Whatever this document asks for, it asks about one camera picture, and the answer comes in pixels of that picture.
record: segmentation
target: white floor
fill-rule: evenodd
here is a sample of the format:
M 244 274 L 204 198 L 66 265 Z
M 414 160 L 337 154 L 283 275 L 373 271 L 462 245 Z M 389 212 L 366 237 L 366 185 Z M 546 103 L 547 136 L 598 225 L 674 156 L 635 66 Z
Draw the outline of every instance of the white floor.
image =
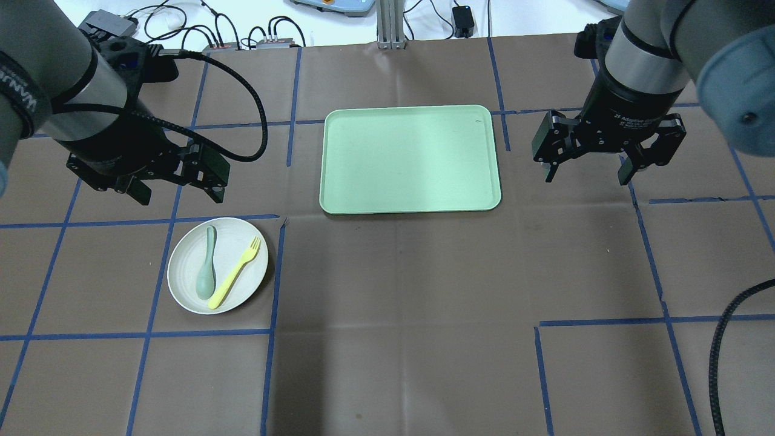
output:
M 117 15 L 155 5 L 160 0 L 55 0 L 70 20 L 80 24 L 92 10 L 104 9 Z M 439 13 L 450 19 L 453 0 L 433 0 Z M 291 0 L 209 0 L 217 12 L 225 13 L 234 22 L 240 38 L 247 36 L 253 26 L 266 28 L 269 18 L 279 15 L 291 17 L 304 30 L 308 45 L 343 45 L 369 43 L 376 40 L 376 6 L 364 17 L 347 17 L 335 12 L 319 12 L 306 6 L 296 5 Z M 416 0 L 406 0 L 410 8 Z M 487 0 L 458 0 L 461 5 L 469 5 L 474 11 L 477 23 L 475 36 L 487 36 Z M 195 0 L 172 0 L 169 5 L 182 8 L 188 14 L 188 24 L 204 24 L 213 27 L 213 16 L 207 8 Z M 588 22 L 598 22 L 611 17 L 606 8 L 594 0 L 491 0 L 492 36 L 535 35 L 543 33 L 579 32 Z M 137 16 L 142 26 L 146 15 Z M 434 13 L 431 0 L 422 3 L 406 14 L 418 40 L 440 40 L 450 34 L 450 27 Z M 181 24 L 181 14 L 171 9 L 158 12 L 148 24 L 151 35 L 160 35 Z M 219 20 L 224 40 L 233 40 L 229 24 Z M 294 37 L 296 30 L 289 23 L 278 28 L 280 37 Z M 135 35 L 147 40 L 142 28 Z M 179 47 L 181 36 L 164 42 L 165 47 Z M 204 45 L 204 37 L 191 33 L 187 39 L 187 48 Z

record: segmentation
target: green tray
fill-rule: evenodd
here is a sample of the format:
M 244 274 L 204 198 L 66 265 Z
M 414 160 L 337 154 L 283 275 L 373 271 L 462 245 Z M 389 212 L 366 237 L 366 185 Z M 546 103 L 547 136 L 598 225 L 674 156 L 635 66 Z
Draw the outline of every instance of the green tray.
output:
M 341 109 L 325 118 L 320 206 L 328 213 L 489 210 L 500 201 L 483 106 Z

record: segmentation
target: yellow fork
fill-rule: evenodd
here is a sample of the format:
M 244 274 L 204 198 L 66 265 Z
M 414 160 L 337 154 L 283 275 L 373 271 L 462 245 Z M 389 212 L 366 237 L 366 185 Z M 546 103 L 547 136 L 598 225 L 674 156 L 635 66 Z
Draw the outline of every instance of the yellow fork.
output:
M 256 253 L 258 253 L 258 247 L 261 245 L 261 239 L 258 237 L 253 238 L 253 241 L 250 243 L 250 246 L 245 250 L 242 257 L 239 258 L 239 262 L 237 262 L 237 265 L 232 269 L 232 271 L 229 273 L 229 275 L 226 276 L 226 279 L 221 283 L 221 285 L 215 290 L 215 293 L 212 294 L 212 297 L 207 302 L 207 307 L 210 309 L 217 309 L 218 306 L 223 303 L 223 299 L 226 297 L 226 294 L 229 293 L 229 289 L 232 288 L 232 285 L 234 284 L 234 281 L 237 278 L 237 275 L 239 275 L 239 272 L 242 271 L 243 266 L 245 266 L 246 263 L 252 261 L 256 257 Z

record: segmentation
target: fork handle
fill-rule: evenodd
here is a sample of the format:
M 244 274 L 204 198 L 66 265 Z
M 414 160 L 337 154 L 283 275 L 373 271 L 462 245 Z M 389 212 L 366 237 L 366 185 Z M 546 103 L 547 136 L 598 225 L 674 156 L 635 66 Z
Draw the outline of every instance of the fork handle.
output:
M 221 285 L 215 290 L 215 293 L 212 294 L 212 297 L 210 297 L 210 299 L 207 301 L 207 307 L 210 309 L 218 309 L 218 306 L 223 303 L 224 297 L 226 297 L 226 294 L 229 293 L 229 289 L 232 288 L 234 280 L 236 280 L 237 275 L 239 275 L 239 271 L 242 270 L 243 266 L 245 266 L 245 263 L 246 262 L 240 262 L 237 264 L 237 266 L 234 267 L 229 275 L 226 276 L 226 279 L 223 280 Z

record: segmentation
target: white plate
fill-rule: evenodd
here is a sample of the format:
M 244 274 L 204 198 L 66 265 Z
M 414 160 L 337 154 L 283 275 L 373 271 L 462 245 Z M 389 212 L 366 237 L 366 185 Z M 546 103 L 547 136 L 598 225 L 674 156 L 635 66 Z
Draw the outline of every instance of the white plate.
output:
M 196 295 L 196 278 L 205 262 L 207 251 L 208 226 L 215 227 L 215 253 L 212 263 L 215 267 L 216 288 L 237 264 L 253 238 L 261 239 L 256 258 L 245 265 L 223 303 L 215 310 L 207 307 L 206 299 L 200 299 Z M 172 298 L 186 310 L 212 315 L 245 303 L 264 279 L 268 264 L 267 241 L 253 224 L 237 218 L 215 218 L 194 227 L 177 243 L 167 266 L 167 284 L 170 286 Z

